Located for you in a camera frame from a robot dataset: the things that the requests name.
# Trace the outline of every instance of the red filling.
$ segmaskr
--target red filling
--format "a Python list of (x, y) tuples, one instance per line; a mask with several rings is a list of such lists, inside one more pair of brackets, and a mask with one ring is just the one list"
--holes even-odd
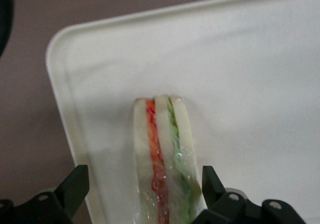
[(152, 160), (153, 179), (152, 190), (155, 192), (158, 204), (159, 224), (169, 224), (169, 200), (166, 169), (162, 157), (158, 130), (156, 124), (156, 105), (154, 101), (146, 100), (146, 118), (150, 155)]

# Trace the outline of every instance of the plastic wrap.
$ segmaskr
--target plastic wrap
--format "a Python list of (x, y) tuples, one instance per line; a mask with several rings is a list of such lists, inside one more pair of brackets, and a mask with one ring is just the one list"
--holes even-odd
[(134, 222), (191, 223), (206, 207), (188, 114), (179, 97), (136, 100), (134, 150), (140, 197)]

